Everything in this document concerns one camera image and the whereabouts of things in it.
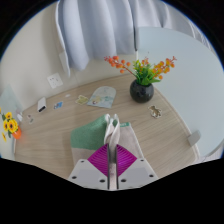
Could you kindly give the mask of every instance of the white box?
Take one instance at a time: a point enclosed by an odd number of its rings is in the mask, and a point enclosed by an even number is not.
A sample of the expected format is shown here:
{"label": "white box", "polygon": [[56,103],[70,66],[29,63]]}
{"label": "white box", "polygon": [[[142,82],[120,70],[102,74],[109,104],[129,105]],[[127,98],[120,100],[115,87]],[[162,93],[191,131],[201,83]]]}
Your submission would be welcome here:
{"label": "white box", "polygon": [[43,97],[41,98],[39,101],[38,101],[38,104],[37,104],[37,111],[38,112],[41,112],[43,111],[44,109],[46,109],[47,106],[46,106],[46,98]]}

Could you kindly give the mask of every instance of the yellow flower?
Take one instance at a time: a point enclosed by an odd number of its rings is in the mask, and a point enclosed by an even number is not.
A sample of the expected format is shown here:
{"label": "yellow flower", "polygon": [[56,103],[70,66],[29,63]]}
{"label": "yellow flower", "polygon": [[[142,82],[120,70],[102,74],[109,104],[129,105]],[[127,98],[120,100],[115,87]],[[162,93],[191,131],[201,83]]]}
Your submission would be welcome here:
{"label": "yellow flower", "polygon": [[17,130],[13,120],[8,122],[8,128],[11,133],[14,133]]}
{"label": "yellow flower", "polygon": [[6,132],[8,131],[9,127],[8,127],[8,122],[7,122],[7,120],[4,120],[4,122],[3,122],[3,128],[4,128],[4,130],[5,130]]}
{"label": "yellow flower", "polygon": [[6,119],[12,119],[12,113],[11,112],[8,112],[6,115],[5,115]]}
{"label": "yellow flower", "polygon": [[12,121],[13,121],[14,124],[15,124],[15,131],[17,131],[17,129],[18,129],[18,123],[17,123],[17,121],[16,121],[15,119],[12,119]]}
{"label": "yellow flower", "polygon": [[5,134],[2,132],[2,137],[4,139],[4,141],[6,142],[6,137],[5,137]]}

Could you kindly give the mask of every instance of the flower vase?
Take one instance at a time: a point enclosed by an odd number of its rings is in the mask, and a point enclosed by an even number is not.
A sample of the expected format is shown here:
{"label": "flower vase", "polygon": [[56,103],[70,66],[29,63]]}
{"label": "flower vase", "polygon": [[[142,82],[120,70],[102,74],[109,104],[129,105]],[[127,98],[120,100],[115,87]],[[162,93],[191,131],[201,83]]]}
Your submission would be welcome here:
{"label": "flower vase", "polygon": [[21,129],[20,129],[20,127],[18,126],[18,130],[15,131],[14,133],[12,133],[12,136],[13,136],[15,139],[19,139],[19,138],[21,137],[21,134],[22,134]]}
{"label": "flower vase", "polygon": [[137,83],[135,79],[130,86],[130,94],[137,103],[146,103],[152,99],[154,94],[154,87],[152,84],[143,86]]}

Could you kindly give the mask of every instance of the paper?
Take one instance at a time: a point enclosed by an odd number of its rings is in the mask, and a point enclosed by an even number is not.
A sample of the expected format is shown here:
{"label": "paper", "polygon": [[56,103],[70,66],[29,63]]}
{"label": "paper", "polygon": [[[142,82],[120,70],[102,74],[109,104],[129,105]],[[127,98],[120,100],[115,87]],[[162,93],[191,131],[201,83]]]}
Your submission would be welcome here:
{"label": "paper", "polygon": [[83,104],[87,103],[88,100],[89,99],[87,97],[80,95],[79,98],[75,102],[80,105],[83,105]]}
{"label": "paper", "polygon": [[63,104],[62,101],[59,102],[59,103],[56,103],[56,104],[54,105],[54,109],[58,109],[58,108],[62,107],[62,104]]}
{"label": "paper", "polygon": [[109,86],[102,86],[96,89],[87,105],[96,107],[111,108],[116,90]]}

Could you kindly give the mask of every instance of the white curtain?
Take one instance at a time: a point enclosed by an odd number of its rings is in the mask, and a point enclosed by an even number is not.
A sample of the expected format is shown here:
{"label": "white curtain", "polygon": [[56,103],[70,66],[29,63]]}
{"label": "white curtain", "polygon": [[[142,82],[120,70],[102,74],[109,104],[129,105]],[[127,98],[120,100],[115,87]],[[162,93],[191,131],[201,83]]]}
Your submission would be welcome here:
{"label": "white curtain", "polygon": [[160,0],[61,0],[56,23],[64,47],[63,67],[79,71],[92,58],[134,54],[138,28],[145,26],[183,32],[212,50],[186,16]]}

